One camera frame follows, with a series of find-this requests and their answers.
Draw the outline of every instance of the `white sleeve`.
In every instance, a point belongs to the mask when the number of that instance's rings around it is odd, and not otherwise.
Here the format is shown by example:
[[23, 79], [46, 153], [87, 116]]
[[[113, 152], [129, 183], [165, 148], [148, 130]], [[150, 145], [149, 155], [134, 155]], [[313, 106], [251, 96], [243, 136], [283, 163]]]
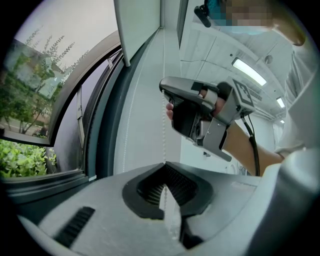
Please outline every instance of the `white sleeve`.
[[293, 45], [291, 68], [285, 80], [286, 117], [282, 136], [275, 152], [287, 157], [290, 153], [304, 147], [299, 138], [298, 128], [295, 126], [288, 109], [292, 106], [302, 89], [310, 82], [310, 78], [319, 66], [319, 52], [306, 39], [302, 46]]

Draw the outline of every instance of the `black rubber opening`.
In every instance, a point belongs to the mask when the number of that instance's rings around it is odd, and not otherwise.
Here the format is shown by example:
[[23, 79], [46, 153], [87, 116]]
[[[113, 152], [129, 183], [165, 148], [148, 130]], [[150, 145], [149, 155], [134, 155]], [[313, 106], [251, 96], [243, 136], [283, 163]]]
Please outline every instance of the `black rubber opening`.
[[131, 179], [122, 190], [123, 200], [139, 217], [163, 220], [159, 204], [165, 184], [179, 204], [182, 218], [201, 214], [212, 200], [209, 182], [170, 162]]
[[149, 204], [159, 206], [165, 184], [180, 207], [193, 199], [198, 191], [194, 181], [168, 165], [139, 182], [136, 191]]

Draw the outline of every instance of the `person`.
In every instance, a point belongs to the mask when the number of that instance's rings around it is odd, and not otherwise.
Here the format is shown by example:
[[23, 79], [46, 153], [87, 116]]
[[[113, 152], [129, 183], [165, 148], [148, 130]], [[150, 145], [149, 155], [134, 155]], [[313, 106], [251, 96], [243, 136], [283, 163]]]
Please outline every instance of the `person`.
[[[206, 3], [209, 11], [210, 8], [215, 8], [213, 14], [209, 13], [213, 22], [216, 21], [215, 24], [219, 24], [222, 22], [221, 17], [225, 17], [227, 21], [231, 21], [232, 26], [228, 30], [233, 33], [247, 32], [250, 35], [256, 35], [273, 30], [292, 44], [291, 67], [285, 80], [286, 118], [282, 136], [275, 152], [257, 145], [260, 175], [262, 176], [268, 166], [281, 163], [290, 153], [304, 147], [304, 142], [299, 138], [298, 129], [292, 121], [288, 109], [303, 88], [311, 82], [313, 74], [319, 70], [319, 55], [311, 40], [298, 24], [297, 19], [287, 8], [275, 0], [206, 0]], [[241, 28], [238, 29], [234, 24], [241, 26]], [[206, 93], [205, 90], [200, 92], [203, 97]], [[219, 113], [224, 103], [223, 99], [217, 99], [213, 116]], [[168, 103], [166, 108], [166, 114], [172, 120], [173, 105]], [[236, 158], [251, 175], [255, 175], [252, 145], [248, 135], [236, 122], [233, 122], [227, 129], [223, 149]]]

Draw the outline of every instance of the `white ceiling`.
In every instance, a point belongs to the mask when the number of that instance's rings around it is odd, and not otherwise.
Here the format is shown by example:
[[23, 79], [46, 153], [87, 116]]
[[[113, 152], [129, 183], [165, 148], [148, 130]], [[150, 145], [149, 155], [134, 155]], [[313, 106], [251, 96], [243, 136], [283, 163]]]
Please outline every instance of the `white ceiling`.
[[[193, 12], [202, 2], [190, 0], [188, 4], [180, 46], [182, 77], [217, 84], [232, 76], [262, 98], [260, 101], [252, 97], [256, 114], [268, 120], [283, 118], [285, 109], [280, 108], [276, 99], [285, 93], [291, 44], [273, 31], [248, 35], [222, 32], [219, 27], [206, 28]], [[267, 55], [273, 57], [270, 64], [264, 61]], [[267, 83], [260, 86], [233, 67], [236, 57], [255, 69]]]

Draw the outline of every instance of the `hand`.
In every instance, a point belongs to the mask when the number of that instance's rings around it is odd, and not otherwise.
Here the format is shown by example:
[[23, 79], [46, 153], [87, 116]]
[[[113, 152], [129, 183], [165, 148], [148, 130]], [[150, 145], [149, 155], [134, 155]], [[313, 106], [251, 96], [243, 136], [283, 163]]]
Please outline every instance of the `hand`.
[[[200, 94], [204, 98], [207, 95], [207, 91], [206, 90], [201, 90]], [[224, 99], [218, 97], [218, 99], [216, 100], [216, 103], [215, 103], [215, 109], [214, 109], [214, 111], [212, 113], [212, 115], [214, 117], [222, 110], [222, 108], [224, 107], [225, 103], [226, 103], [226, 101]], [[174, 109], [174, 105], [173, 104], [168, 103], [166, 105], [166, 115], [169, 117], [170, 120], [172, 120], [174, 118], [173, 109]]]

